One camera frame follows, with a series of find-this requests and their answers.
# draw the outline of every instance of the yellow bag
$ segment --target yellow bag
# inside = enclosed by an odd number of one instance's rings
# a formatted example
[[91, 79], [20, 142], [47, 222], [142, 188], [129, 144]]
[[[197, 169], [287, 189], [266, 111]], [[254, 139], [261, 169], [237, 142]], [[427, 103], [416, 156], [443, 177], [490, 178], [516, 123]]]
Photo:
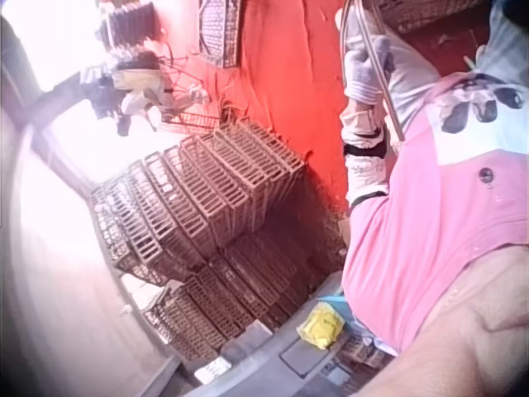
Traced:
[[330, 304], [320, 302], [308, 315], [307, 320], [297, 328], [297, 331], [304, 341], [320, 350], [326, 350], [336, 342], [344, 323], [342, 316]]

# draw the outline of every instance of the hand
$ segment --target hand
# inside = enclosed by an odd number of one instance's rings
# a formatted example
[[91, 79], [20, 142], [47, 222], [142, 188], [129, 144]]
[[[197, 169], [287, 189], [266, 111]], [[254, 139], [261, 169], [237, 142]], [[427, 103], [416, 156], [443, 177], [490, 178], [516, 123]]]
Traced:
[[[395, 70], [393, 54], [390, 51], [390, 42], [387, 36], [378, 36], [373, 43], [374, 52], [384, 69], [386, 79], [389, 81], [391, 73]], [[379, 80], [367, 50], [353, 50], [346, 53], [346, 96], [360, 103], [375, 105], [380, 93]]]

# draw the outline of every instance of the white wall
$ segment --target white wall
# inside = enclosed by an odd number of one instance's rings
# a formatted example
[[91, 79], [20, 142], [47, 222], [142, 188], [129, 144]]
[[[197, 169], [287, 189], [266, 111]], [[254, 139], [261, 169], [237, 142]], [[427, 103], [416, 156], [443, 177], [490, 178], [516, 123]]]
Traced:
[[2, 306], [9, 305], [40, 395], [140, 394], [172, 352], [133, 313], [122, 313], [127, 301], [84, 201], [32, 152], [4, 189], [9, 196], [2, 203]]

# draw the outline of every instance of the pink shirt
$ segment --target pink shirt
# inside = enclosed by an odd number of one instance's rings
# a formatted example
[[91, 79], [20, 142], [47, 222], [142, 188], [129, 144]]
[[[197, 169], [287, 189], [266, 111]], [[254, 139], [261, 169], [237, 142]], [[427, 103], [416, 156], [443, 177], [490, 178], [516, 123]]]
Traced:
[[353, 209], [342, 286], [395, 349], [472, 260], [528, 243], [527, 99], [526, 88], [487, 76], [439, 83], [408, 128], [389, 195]]

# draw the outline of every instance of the shirt button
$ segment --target shirt button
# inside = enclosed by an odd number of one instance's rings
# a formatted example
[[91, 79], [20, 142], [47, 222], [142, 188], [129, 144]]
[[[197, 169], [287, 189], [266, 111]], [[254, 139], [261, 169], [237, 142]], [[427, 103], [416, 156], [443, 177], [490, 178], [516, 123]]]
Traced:
[[484, 184], [490, 184], [494, 180], [494, 172], [490, 168], [479, 170], [479, 180]]

